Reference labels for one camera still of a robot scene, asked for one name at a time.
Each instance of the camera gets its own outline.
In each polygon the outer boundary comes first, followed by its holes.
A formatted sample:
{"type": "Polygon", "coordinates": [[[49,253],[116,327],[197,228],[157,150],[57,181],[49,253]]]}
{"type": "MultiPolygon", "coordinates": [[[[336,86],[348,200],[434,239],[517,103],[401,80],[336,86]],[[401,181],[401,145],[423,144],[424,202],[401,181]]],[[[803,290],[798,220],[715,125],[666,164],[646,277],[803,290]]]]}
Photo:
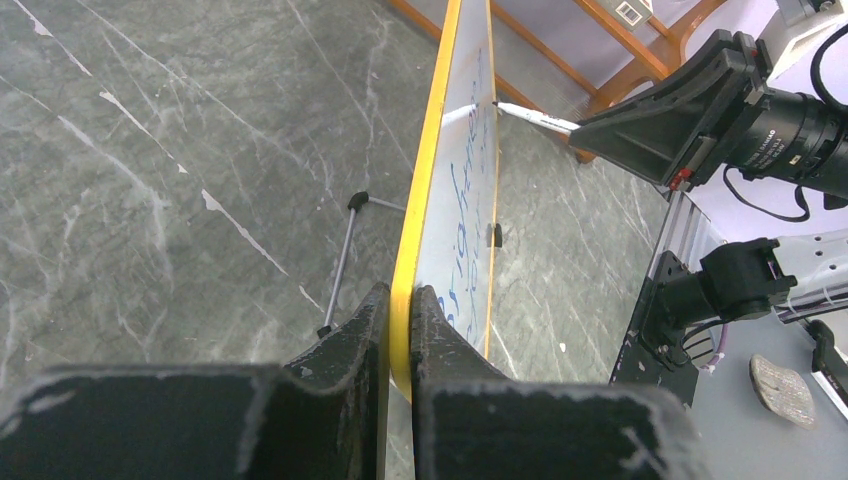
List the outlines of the camera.
{"type": "MultiPolygon", "coordinates": [[[[846,32],[827,40],[818,63],[846,32]]],[[[747,180],[773,177],[799,186],[796,200],[807,217],[800,187],[823,192],[826,209],[842,208],[848,205],[848,109],[822,86],[818,63],[813,83],[826,101],[769,87],[765,43],[717,30],[667,79],[579,122],[569,143],[672,190],[706,183],[725,163],[747,180]]],[[[725,183],[744,202],[727,168],[725,183]]]]}

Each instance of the black cable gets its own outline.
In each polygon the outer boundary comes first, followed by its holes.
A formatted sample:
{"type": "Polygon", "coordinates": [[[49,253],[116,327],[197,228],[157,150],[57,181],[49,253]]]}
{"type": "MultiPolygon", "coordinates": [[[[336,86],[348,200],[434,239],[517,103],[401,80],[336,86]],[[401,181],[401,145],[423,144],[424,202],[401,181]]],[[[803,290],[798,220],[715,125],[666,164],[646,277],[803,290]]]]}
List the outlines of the black cable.
{"type": "Polygon", "coordinates": [[[774,217],[778,220],[783,220],[784,222],[801,223],[801,222],[806,222],[807,220],[810,219],[810,206],[807,205],[807,199],[804,198],[804,191],[802,190],[800,185],[795,187],[795,203],[798,204],[798,206],[801,208],[801,210],[804,211],[804,213],[801,214],[801,215],[798,215],[797,217],[787,217],[785,215],[779,215],[777,213],[769,212],[765,208],[758,207],[758,206],[754,205],[753,203],[749,202],[748,200],[745,200],[745,197],[743,197],[742,194],[740,194],[738,191],[736,191],[736,188],[733,186],[732,183],[730,183],[730,179],[727,178],[727,172],[728,172],[728,170],[730,170],[730,168],[731,168],[730,165],[725,165],[725,167],[724,167],[724,174],[723,174],[724,185],[727,187],[728,190],[730,190],[730,193],[732,193],[733,196],[736,197],[736,200],[739,200],[739,202],[742,203],[742,205],[745,205],[747,207],[751,207],[754,210],[758,210],[758,211],[763,212],[766,215],[770,215],[770,216],[772,216],[772,217],[774,217]]]}
{"type": "Polygon", "coordinates": [[[813,82],[813,89],[815,89],[816,94],[818,94],[819,98],[821,98],[826,105],[844,114],[848,114],[848,105],[845,105],[834,98],[834,96],[830,94],[830,91],[828,91],[827,87],[824,86],[824,82],[821,79],[821,62],[827,49],[839,41],[840,38],[845,36],[846,33],[848,33],[848,24],[843,25],[842,28],[837,30],[836,33],[831,35],[824,41],[824,43],[821,44],[819,49],[816,50],[816,54],[813,55],[813,61],[810,63],[810,80],[813,82]]]}
{"type": "Polygon", "coordinates": [[[710,338],[710,337],[702,338],[701,340],[698,340],[697,342],[693,343],[692,345],[689,345],[689,346],[684,345],[683,349],[684,350],[692,350],[692,348],[697,347],[698,345],[700,345],[704,342],[708,342],[710,340],[712,340],[712,338],[710,338]]]}
{"type": "Polygon", "coordinates": [[[689,359],[689,361],[690,361],[690,362],[694,362],[695,360],[697,360],[697,359],[699,359],[699,358],[701,358],[701,357],[705,357],[705,356],[707,356],[707,355],[709,355],[709,354],[711,354],[711,353],[713,353],[712,349],[707,350],[707,351],[706,351],[706,352],[704,352],[704,353],[701,353],[701,354],[699,354],[699,355],[696,355],[696,356],[694,356],[694,357],[690,358],[690,359],[689,359]]]}
{"type": "Polygon", "coordinates": [[[719,318],[718,320],[712,320],[712,321],[709,321],[707,323],[702,323],[702,324],[698,325],[697,327],[693,328],[692,330],[689,330],[686,333],[686,335],[683,335],[683,338],[680,339],[680,344],[686,345],[686,342],[691,340],[692,337],[694,337],[695,335],[697,335],[697,334],[699,334],[699,333],[701,333],[705,330],[709,330],[713,327],[716,327],[716,326],[719,326],[719,325],[724,325],[725,323],[730,323],[730,322],[731,322],[731,320],[725,320],[725,319],[719,318]]]}

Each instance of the gray marble floor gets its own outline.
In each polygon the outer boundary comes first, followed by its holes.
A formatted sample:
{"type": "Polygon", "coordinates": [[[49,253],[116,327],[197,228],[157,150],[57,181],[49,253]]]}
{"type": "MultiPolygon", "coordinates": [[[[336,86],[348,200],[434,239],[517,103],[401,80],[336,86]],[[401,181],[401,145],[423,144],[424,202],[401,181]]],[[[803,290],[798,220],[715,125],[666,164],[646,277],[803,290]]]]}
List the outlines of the gray marble floor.
{"type": "MultiPolygon", "coordinates": [[[[349,196],[406,201],[437,47],[378,0],[3,0],[0,38],[0,388],[285,362],[323,319],[349,196]]],[[[515,119],[500,134],[491,359],[604,381],[665,204],[515,119]]],[[[401,223],[364,210],[339,318],[391,280],[401,223]]],[[[389,478],[411,478],[391,409],[389,478]]]]}

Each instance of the whiteboard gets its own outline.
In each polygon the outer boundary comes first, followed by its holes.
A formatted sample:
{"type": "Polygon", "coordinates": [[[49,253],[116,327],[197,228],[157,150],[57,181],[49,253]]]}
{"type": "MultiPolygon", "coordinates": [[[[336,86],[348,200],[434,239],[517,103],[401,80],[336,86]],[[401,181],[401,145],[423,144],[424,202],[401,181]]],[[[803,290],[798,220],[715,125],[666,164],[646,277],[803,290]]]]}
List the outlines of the whiteboard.
{"type": "Polygon", "coordinates": [[[497,111],[488,0],[450,0],[404,219],[390,306],[395,383],[409,397],[409,316],[431,285],[448,323],[488,354],[497,111]]]}

